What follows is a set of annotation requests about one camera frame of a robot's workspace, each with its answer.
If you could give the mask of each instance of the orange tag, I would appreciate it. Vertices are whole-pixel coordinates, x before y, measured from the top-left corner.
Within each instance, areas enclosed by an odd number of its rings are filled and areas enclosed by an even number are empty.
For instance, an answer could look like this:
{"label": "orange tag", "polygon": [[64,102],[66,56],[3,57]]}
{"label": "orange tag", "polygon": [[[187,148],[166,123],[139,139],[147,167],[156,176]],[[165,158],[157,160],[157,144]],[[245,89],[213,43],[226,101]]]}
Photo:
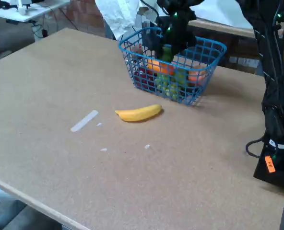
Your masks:
{"label": "orange tag", "polygon": [[274,167],[274,165],[273,165],[273,162],[272,162],[271,157],[270,157],[270,156],[266,156],[266,157],[265,157],[265,161],[266,161],[266,164],[267,164],[267,167],[268,167],[268,171],[269,171],[270,173],[275,172],[275,167]]}

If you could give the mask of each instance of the banana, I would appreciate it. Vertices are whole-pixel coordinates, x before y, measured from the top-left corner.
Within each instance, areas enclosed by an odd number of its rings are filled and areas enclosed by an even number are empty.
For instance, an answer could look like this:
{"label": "banana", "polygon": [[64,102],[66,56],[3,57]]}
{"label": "banana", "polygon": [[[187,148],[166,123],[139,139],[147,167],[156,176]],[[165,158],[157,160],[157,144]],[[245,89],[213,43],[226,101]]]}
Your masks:
{"label": "banana", "polygon": [[155,116],[162,110],[162,106],[159,104],[153,104],[148,107],[133,109],[133,110],[116,110],[116,114],[123,121],[142,121],[152,116]]}

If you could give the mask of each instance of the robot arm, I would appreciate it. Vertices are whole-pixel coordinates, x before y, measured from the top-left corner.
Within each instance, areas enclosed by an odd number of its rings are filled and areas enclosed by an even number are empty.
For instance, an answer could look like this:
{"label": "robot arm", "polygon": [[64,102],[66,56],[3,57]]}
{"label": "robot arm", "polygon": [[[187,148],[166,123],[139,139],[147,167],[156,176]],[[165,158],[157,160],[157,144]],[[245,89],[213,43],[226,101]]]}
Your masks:
{"label": "robot arm", "polygon": [[[196,19],[190,6],[201,2],[203,0],[157,0],[169,15],[168,20],[160,24],[163,37],[156,42],[160,45],[154,46],[157,58],[163,55],[164,44],[171,45],[173,55],[195,45],[195,36],[187,30],[189,21]],[[266,131],[261,138],[264,146],[260,157],[252,154],[259,158],[254,177],[284,187],[284,45],[278,36],[279,23],[284,22],[284,0],[237,2],[253,26],[266,84],[261,103]]]}

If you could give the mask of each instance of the white tape strip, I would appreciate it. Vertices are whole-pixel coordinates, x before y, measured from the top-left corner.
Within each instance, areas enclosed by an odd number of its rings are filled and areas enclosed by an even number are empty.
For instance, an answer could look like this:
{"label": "white tape strip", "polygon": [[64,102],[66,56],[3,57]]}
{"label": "white tape strip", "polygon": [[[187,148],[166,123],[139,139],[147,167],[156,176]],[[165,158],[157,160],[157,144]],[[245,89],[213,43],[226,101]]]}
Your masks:
{"label": "white tape strip", "polygon": [[97,114],[98,114],[98,112],[97,112],[96,110],[93,110],[93,111],[90,112],[84,119],[82,119],[80,122],[78,122],[77,124],[75,124],[75,125],[71,128],[71,131],[72,131],[72,132],[77,132],[77,131],[80,130],[82,127],[84,127],[89,121],[91,121]]}

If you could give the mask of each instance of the orange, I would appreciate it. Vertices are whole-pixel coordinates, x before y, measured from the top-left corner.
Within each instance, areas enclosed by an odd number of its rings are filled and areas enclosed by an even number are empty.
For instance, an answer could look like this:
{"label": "orange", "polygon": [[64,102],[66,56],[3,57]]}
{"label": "orange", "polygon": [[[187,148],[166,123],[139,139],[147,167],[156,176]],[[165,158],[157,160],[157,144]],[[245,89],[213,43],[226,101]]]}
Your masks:
{"label": "orange", "polygon": [[158,73],[173,75],[174,74],[174,67],[172,65],[167,65],[165,63],[160,63],[156,60],[147,60],[147,68],[153,70]]}
{"label": "orange", "polygon": [[192,83],[201,83],[206,77],[206,70],[199,71],[198,69],[204,69],[204,66],[194,66],[193,69],[189,71],[188,80],[193,81]]}

